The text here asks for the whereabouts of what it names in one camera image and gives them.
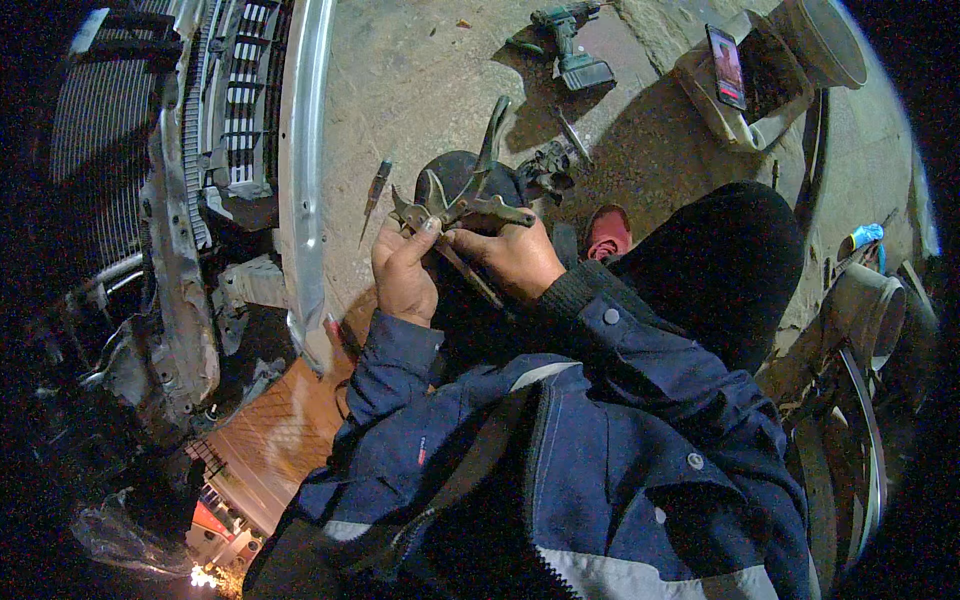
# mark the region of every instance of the red sign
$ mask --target red sign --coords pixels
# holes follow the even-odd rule
[[[233,538],[235,537],[227,529],[227,526],[221,523],[220,519],[211,513],[210,509],[206,508],[203,502],[199,500],[197,501],[197,508],[193,512],[193,522],[197,523],[201,527],[209,529],[210,531],[219,533],[224,538],[227,538],[227,541],[233,541]]]

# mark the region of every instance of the jacket button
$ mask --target jacket button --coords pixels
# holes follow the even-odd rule
[[[704,457],[696,452],[690,452],[686,455],[686,463],[690,465],[690,468],[693,470],[700,470],[704,467]]]

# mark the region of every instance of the sneaker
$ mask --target sneaker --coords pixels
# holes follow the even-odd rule
[[[611,255],[622,256],[630,251],[634,237],[630,234],[627,211],[616,204],[601,206],[590,219],[587,237],[587,259],[602,260]]]

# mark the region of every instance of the navy blue jacket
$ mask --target navy blue jacket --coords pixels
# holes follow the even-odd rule
[[[540,305],[563,354],[520,355],[432,393],[443,334],[374,314],[332,466],[304,481],[288,513],[333,544],[409,523],[515,382],[567,363],[529,388],[522,494],[530,541],[576,592],[816,593],[804,493],[784,467],[777,409],[751,376],[728,372],[599,263],[561,277]],[[404,536],[398,562],[422,543]]]

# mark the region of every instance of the phone screen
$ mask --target phone screen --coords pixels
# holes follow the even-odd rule
[[[743,72],[740,57],[736,54],[736,43],[729,35],[710,26],[707,26],[707,35],[716,68],[717,98],[726,105],[746,110]]]

